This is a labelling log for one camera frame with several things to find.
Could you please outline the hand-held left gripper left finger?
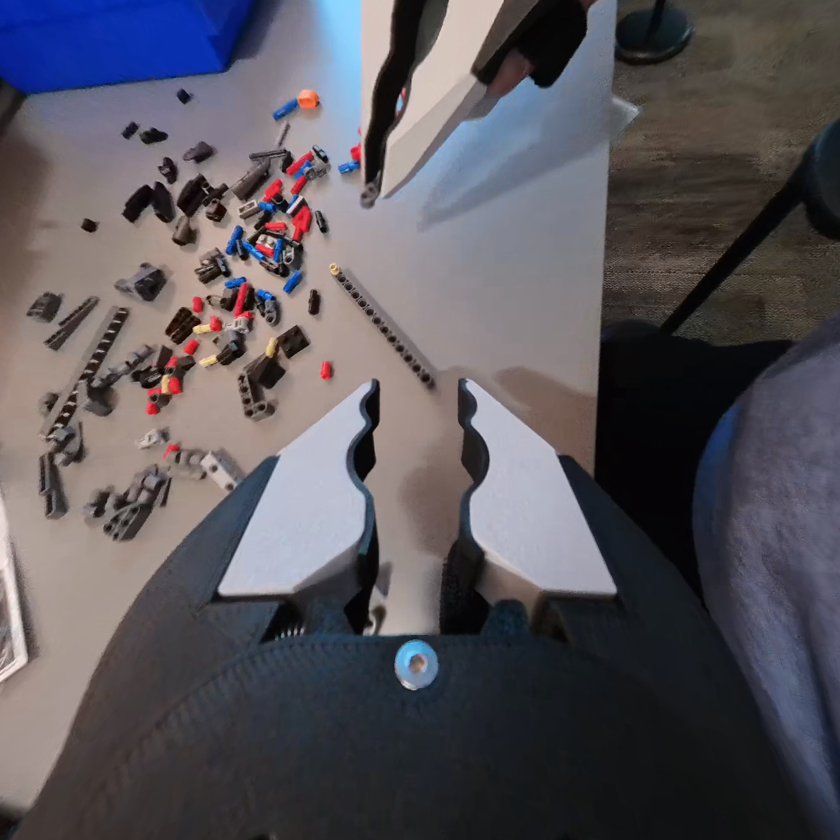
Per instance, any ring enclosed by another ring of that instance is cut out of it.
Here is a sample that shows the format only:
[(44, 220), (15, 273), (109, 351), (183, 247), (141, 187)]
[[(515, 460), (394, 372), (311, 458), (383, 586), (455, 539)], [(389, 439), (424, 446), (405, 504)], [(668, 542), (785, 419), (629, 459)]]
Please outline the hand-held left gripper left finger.
[(372, 379), (276, 456), (217, 587), (225, 600), (336, 602), (362, 634), (380, 570), (375, 466), (381, 385)]

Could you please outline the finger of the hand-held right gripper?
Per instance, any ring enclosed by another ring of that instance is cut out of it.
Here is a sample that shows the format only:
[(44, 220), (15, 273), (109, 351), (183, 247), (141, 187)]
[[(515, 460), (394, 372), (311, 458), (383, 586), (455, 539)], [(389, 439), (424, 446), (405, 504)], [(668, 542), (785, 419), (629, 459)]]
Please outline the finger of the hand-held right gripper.
[(425, 1), (361, 3), (362, 180), (378, 182), (380, 195), (387, 142), (400, 119), (397, 104), (410, 86), (425, 6)]
[(419, 57), (385, 139), (383, 198), (411, 181), (488, 98), (489, 85), (478, 79), (475, 65), (502, 6), (502, 1), (432, 2), (432, 12), (423, 13)]

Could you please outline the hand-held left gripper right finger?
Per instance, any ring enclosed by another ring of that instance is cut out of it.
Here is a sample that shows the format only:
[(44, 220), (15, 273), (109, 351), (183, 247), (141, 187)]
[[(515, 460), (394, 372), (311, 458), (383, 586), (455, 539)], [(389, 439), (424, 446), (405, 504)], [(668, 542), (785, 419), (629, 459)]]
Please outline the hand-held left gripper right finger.
[(442, 634), (476, 634), (492, 606), (530, 624), (554, 598), (611, 602), (617, 586), (560, 454), (475, 381), (458, 381), (469, 486), (442, 573)]

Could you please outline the pile of small lego pieces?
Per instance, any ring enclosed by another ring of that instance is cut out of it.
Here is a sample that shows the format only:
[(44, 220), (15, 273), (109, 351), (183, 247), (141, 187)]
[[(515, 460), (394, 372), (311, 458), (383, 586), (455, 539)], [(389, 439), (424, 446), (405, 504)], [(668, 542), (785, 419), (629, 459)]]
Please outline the pile of small lego pieces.
[[(305, 245), (283, 210), (282, 158), (216, 103), (142, 86), (35, 98), (2, 163), (2, 456), (14, 534), (31, 550), (84, 544), (70, 507), (159, 459), (132, 441), (163, 423), (180, 448), (230, 449), (247, 469), (278, 416), (245, 418), (242, 367), (282, 352), (274, 335), (307, 306)], [(112, 307), (130, 315), (69, 425), (39, 429)]]

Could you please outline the long black lego beam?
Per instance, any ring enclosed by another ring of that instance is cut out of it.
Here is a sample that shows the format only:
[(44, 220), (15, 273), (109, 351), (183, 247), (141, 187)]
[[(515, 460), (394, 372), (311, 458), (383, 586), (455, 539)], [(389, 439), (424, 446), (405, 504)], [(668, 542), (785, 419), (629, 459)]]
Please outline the long black lego beam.
[(422, 387), (430, 392), (435, 390), (438, 373), (408, 333), (360, 283), (353, 272), (342, 268), (336, 262), (330, 264), (329, 272), (338, 287), (343, 289), (356, 309), (362, 312), (366, 321), (389, 345)]

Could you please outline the angled lego beam with panel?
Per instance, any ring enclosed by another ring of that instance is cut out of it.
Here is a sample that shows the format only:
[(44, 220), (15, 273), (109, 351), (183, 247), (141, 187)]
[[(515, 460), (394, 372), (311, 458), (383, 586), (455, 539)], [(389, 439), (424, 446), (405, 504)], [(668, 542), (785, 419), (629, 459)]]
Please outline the angled lego beam with panel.
[(264, 353), (238, 373), (238, 397), (246, 419), (256, 423), (275, 412), (268, 392), (279, 383), (285, 373), (285, 369), (275, 357)]

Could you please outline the long dark grey lego plate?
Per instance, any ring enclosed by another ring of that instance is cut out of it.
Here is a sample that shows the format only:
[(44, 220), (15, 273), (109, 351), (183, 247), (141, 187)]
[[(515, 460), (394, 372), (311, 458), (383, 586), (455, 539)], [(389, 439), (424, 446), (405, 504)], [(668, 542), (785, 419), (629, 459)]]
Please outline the long dark grey lego plate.
[(101, 322), (90, 345), (81, 356), (77, 369), (66, 388), (57, 396), (49, 414), (43, 421), (38, 435), (47, 441), (61, 428), (69, 425), (81, 403), (82, 386), (99, 372), (123, 326), (130, 317), (130, 308), (112, 307)]

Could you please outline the person's right hand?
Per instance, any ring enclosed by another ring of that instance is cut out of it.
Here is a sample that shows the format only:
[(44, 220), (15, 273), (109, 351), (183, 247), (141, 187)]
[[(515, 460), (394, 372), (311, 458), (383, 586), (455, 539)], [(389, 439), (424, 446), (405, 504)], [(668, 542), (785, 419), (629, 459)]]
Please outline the person's right hand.
[(501, 62), (487, 92), (496, 98), (508, 95), (534, 72), (531, 60), (519, 49), (511, 49)]

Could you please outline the black round stand base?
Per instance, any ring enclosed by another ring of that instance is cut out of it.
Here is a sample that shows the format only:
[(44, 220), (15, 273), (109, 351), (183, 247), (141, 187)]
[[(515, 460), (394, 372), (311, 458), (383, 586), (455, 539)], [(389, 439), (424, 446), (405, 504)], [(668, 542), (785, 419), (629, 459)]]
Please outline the black round stand base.
[(689, 44), (695, 28), (668, 1), (655, 1), (616, 23), (615, 59), (630, 66), (655, 65), (676, 57)]

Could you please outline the person's blue grey clothing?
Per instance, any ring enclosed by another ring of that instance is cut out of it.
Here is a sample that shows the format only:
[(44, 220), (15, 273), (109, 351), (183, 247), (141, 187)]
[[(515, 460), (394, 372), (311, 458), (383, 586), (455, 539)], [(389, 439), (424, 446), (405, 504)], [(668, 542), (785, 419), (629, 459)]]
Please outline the person's blue grey clothing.
[(815, 833), (839, 836), (839, 316), (763, 371), (700, 459), (703, 596)]

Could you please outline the blue plastic bin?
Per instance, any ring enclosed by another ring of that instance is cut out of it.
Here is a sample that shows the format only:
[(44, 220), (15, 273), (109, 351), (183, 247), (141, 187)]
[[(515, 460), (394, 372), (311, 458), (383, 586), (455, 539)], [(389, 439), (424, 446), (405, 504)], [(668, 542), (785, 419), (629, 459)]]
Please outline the blue plastic bin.
[(1, 76), (27, 95), (224, 71), (253, 1), (2, 1)]

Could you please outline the black stool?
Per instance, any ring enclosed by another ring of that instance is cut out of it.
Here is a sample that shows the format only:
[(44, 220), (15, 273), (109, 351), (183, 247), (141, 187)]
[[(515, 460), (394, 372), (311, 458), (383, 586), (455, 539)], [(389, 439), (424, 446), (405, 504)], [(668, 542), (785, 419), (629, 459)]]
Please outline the black stool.
[(820, 132), (780, 190), (732, 242), (660, 326), (676, 333), (752, 252), (798, 206), (810, 226), (825, 238), (839, 239), (839, 121)]

